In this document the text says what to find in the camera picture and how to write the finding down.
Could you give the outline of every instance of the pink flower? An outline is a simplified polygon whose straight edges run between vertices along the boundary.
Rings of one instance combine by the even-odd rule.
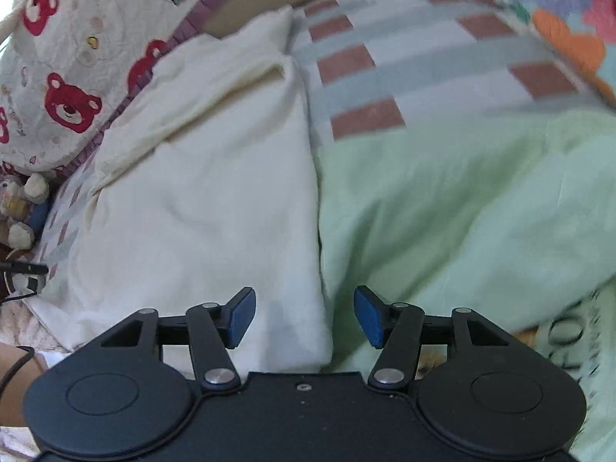
[[[616,0],[591,0],[590,9],[583,14],[584,24],[594,26],[607,43],[616,43]]]

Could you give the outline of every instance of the plush toy paw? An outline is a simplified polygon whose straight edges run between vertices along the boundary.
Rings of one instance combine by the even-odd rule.
[[[23,192],[32,203],[40,205],[49,197],[49,184],[41,174],[32,174],[26,181]]]
[[[30,250],[34,242],[34,231],[22,222],[15,222],[8,230],[8,245],[13,249]]]

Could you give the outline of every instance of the person's arm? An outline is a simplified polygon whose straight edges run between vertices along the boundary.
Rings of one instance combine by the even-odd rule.
[[[8,372],[26,351],[0,342],[0,378]],[[8,383],[0,398],[0,426],[25,427],[22,405],[23,397],[30,384],[47,370],[47,364],[40,355],[28,361]]]

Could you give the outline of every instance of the black wristband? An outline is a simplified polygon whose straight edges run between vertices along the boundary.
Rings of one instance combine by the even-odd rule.
[[[17,348],[26,351],[26,354],[19,358],[15,364],[8,369],[8,372],[4,374],[4,377],[0,379],[0,402],[2,401],[2,395],[4,394],[9,382],[28,361],[35,357],[35,350],[32,347],[27,345],[18,345]]]

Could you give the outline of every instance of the silver screw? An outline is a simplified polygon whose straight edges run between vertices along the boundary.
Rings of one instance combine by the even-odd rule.
[[[381,384],[397,384],[404,380],[404,373],[397,368],[382,368],[375,372],[375,380]]]
[[[235,379],[235,373],[228,368],[214,368],[205,372],[205,379],[210,384],[229,384]]]

